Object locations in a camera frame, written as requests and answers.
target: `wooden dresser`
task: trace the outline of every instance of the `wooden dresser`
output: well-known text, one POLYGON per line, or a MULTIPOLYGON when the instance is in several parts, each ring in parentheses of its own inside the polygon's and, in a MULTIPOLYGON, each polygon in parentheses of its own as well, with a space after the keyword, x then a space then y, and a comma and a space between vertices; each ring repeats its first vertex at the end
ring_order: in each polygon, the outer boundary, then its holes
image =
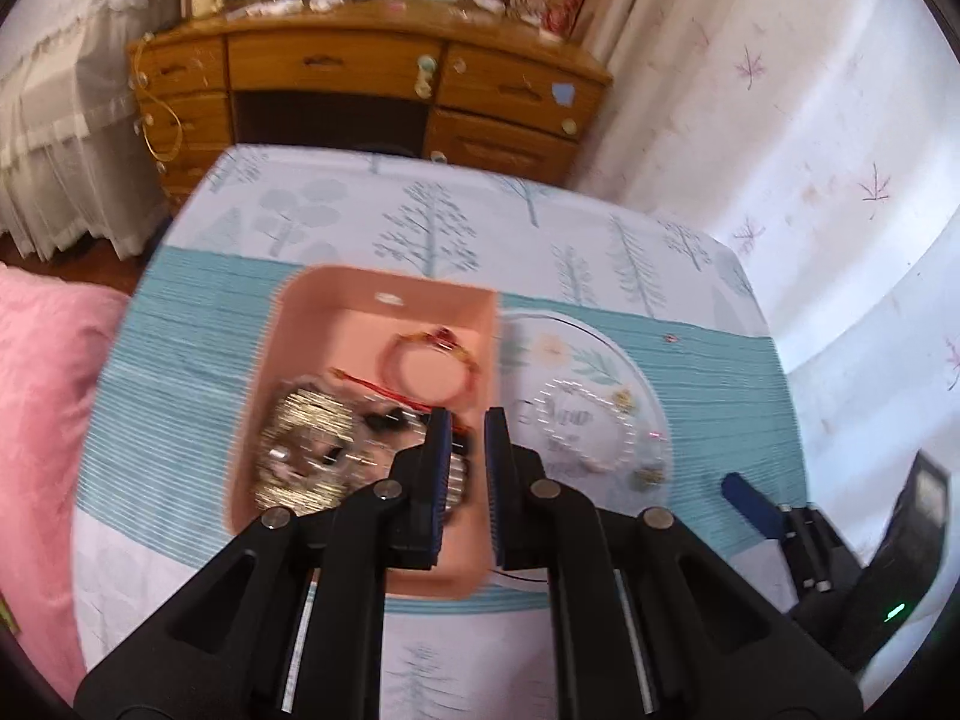
POLYGON ((137 41, 128 55, 136 128, 160 156, 174 213, 225 148, 251 140, 239 125, 251 93, 393 100, 420 122, 422 157, 560 184, 611 83, 577 47, 430 1, 199 20, 137 41))

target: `white lace curtain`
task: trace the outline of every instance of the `white lace curtain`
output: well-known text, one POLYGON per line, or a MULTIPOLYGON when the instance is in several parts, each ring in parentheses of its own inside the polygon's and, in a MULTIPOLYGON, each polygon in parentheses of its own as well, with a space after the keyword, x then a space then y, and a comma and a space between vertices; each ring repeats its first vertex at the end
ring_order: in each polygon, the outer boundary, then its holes
MULTIPOLYGON (((604 0, 584 45, 616 82, 573 188, 738 252, 811 497, 868 559, 917 449, 960 469, 960 65, 933 15, 922 0, 604 0)), ((959 569, 951 550, 868 700, 959 569)))
POLYGON ((126 45, 179 0, 18 0, 0 25, 0 232, 41 258, 83 233, 138 254, 166 217, 133 133, 126 45))

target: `jewelry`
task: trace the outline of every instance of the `jewelry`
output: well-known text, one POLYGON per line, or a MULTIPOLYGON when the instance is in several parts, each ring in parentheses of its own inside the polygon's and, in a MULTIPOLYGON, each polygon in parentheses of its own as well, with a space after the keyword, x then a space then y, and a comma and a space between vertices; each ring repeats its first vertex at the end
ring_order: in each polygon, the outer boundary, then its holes
POLYGON ((260 479, 253 488, 253 501, 259 509, 285 506, 302 517, 339 506, 349 493, 347 480, 333 474, 329 479, 313 482, 308 488, 260 479))
POLYGON ((473 394, 477 378, 480 375, 480 365, 477 364, 477 360, 474 359, 473 355, 461 346, 461 343, 457 340, 453 331, 446 327, 438 327, 436 330, 430 332, 421 331, 419 333, 409 333, 407 335, 397 334, 397 336, 394 336, 394 339, 387 348, 383 350, 380 356, 377 372, 380 381, 388 388, 405 392, 405 394, 411 397, 414 396, 413 388, 403 380, 403 376, 400 373, 401 353, 406 346, 411 346, 411 344, 413 346, 426 346, 427 348, 445 352, 467 369, 467 380, 464 381, 464 386, 455 392, 453 396, 442 403, 433 404, 434 406, 451 408, 453 404, 473 394))
POLYGON ((260 432, 254 502, 310 514, 338 506, 355 487, 352 410, 312 382, 288 385, 260 432))
POLYGON ((443 516, 449 517, 450 512, 456 509, 467 498, 467 482, 469 481, 469 462, 462 455, 450 455, 450 471, 446 476, 446 501, 443 504, 443 516))
POLYGON ((632 413, 635 408, 637 408, 637 404, 634 402, 634 396, 630 394, 630 391, 625 386, 613 394, 613 405, 618 412, 623 413, 632 413))
POLYGON ((331 367, 329 369, 330 375, 337 379, 338 381, 352 382, 353 384, 359 384, 360 386, 366 386, 372 392, 376 392, 378 395, 385 397, 387 400, 395 400, 397 403, 402 403, 405 406, 409 406, 411 409, 417 410, 418 412, 428 412, 430 406, 426 403, 421 403, 416 400, 408 398, 406 395, 402 395, 399 392, 395 392, 392 389, 387 389, 385 386, 378 384, 373 384, 373 382, 368 382, 366 379, 361 379, 358 376, 352 376, 347 373, 345 370, 339 367, 331 367))
POLYGON ((642 464, 642 466, 635 471, 637 480, 645 487, 664 485, 669 481, 666 473, 666 464, 664 464, 664 452, 661 451, 661 447, 664 446, 666 439, 660 433, 650 431, 647 433, 647 440, 655 447, 653 452, 654 458, 648 461, 648 463, 642 464))
POLYGON ((349 443, 353 440, 353 413, 333 395, 315 386, 297 386, 277 402, 264 432, 281 434, 298 428, 319 431, 338 442, 349 443))
POLYGON ((591 392, 579 382, 566 381, 565 379, 553 379, 547 382, 539 394, 534 397, 534 406, 536 407, 536 423, 541 426, 541 429, 550 437, 550 440, 577 457, 588 469, 597 472, 612 471, 616 469, 616 466, 619 466, 634 456, 634 446, 637 443, 637 429, 635 429, 634 423, 627 418, 627 415, 625 415, 622 410, 616 407, 616 404, 603 399, 595 392, 591 392), (583 399, 590 400, 602 406, 620 423, 620 426, 623 428, 623 445, 615 460, 598 461, 596 458, 592 458, 584 453, 583 450, 574 447, 553 427, 552 416, 547 404, 553 401, 558 389, 567 394, 582 397, 583 399))

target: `metal screw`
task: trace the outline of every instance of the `metal screw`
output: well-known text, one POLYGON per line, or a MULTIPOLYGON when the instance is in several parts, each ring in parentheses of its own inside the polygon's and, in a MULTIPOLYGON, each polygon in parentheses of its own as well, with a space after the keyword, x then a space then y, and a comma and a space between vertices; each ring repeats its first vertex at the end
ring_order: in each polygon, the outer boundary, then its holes
POLYGON ((263 523, 263 527, 269 528, 272 531, 284 528, 290 522, 290 510, 282 506, 267 509, 266 512, 260 515, 260 522, 263 523))
POLYGON ((381 501, 400 497, 400 493, 403 493, 403 485, 395 479, 381 479, 373 485, 373 494, 381 501))
POLYGON ((652 506, 643 513, 643 521, 651 528, 665 531, 673 525, 673 514, 670 514, 668 509, 661 506, 652 506))
POLYGON ((560 494, 560 485, 552 479, 538 479, 530 485, 530 491, 536 498, 556 498, 560 494))

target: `pink pillow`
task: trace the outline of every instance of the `pink pillow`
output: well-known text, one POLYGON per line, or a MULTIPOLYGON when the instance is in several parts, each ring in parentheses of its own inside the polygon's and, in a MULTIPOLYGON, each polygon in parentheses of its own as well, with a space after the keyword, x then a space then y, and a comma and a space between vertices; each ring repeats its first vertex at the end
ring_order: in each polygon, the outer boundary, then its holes
POLYGON ((73 701, 83 657, 70 526, 97 377, 128 298, 0 264, 0 592, 20 646, 73 701))

